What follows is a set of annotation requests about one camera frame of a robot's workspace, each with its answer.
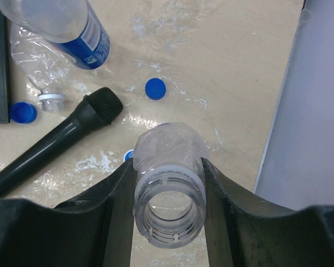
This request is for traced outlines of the blue cap of Pepsi bottle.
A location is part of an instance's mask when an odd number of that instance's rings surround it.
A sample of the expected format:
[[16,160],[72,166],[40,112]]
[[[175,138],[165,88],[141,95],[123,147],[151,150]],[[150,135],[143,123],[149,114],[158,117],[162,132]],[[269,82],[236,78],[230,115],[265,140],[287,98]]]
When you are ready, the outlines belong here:
[[166,85],[159,78],[149,79],[145,85],[145,93],[149,99],[160,100],[166,94]]

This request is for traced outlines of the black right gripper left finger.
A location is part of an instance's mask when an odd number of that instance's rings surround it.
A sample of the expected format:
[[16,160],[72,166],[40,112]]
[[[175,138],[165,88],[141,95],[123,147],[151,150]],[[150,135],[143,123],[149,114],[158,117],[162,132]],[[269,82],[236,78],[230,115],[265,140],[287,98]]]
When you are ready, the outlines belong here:
[[129,266],[135,179],[127,160],[54,208],[0,199],[0,266]]

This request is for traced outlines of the black toy microphone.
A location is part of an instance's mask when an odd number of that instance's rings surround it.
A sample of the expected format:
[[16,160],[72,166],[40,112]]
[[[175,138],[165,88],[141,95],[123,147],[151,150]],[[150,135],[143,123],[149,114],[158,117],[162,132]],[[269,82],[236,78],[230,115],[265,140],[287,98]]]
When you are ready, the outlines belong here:
[[84,96],[65,120],[0,171],[0,197],[8,195],[84,137],[110,125],[123,108],[121,100],[108,87]]

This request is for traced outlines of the Pepsi labelled bottle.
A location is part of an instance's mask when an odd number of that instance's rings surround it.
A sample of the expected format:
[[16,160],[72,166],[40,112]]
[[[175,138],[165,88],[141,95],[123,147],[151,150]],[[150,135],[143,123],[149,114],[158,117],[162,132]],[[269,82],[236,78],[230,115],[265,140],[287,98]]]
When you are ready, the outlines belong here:
[[109,35],[88,1],[0,1],[0,11],[78,68],[97,69],[109,56]]

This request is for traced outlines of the clear bottle without label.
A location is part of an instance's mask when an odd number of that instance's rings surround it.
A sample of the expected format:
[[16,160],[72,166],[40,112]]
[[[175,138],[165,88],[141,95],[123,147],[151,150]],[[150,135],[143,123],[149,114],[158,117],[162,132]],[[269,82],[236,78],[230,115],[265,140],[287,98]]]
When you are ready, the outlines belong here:
[[14,63],[40,92],[42,110],[63,111],[70,78],[70,65],[64,56],[40,36],[17,24],[11,26],[10,45]]

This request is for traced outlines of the blue cap of clear bottle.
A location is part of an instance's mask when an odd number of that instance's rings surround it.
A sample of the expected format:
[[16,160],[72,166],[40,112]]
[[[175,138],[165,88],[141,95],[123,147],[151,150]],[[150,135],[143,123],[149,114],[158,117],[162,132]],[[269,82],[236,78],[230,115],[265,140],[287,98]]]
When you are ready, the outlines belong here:
[[28,124],[37,118],[37,110],[28,102],[17,102],[10,109],[10,119],[16,123]]

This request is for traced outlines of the white Pocari Sweat cap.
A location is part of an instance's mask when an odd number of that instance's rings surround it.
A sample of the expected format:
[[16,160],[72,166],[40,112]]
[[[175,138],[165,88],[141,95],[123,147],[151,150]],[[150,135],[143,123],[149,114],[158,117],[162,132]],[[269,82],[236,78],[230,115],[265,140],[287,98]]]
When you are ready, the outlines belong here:
[[133,149],[128,150],[125,154],[124,154],[124,161],[127,161],[128,159],[133,157]]

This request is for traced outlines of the crushed clear bottle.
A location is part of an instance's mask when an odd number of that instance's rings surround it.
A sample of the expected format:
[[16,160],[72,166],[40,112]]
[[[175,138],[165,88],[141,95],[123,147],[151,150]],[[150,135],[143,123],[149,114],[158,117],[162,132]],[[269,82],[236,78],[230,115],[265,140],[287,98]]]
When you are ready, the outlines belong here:
[[207,214],[202,159],[208,158],[202,137],[185,123],[164,123],[138,138],[133,213],[151,245],[180,248],[201,232]]

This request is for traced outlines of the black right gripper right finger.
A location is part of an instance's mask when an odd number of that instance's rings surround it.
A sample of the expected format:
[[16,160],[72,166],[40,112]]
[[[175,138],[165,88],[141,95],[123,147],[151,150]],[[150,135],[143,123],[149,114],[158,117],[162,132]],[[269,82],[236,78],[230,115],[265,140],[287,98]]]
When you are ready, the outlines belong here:
[[334,266],[334,206],[294,211],[203,167],[210,266]]

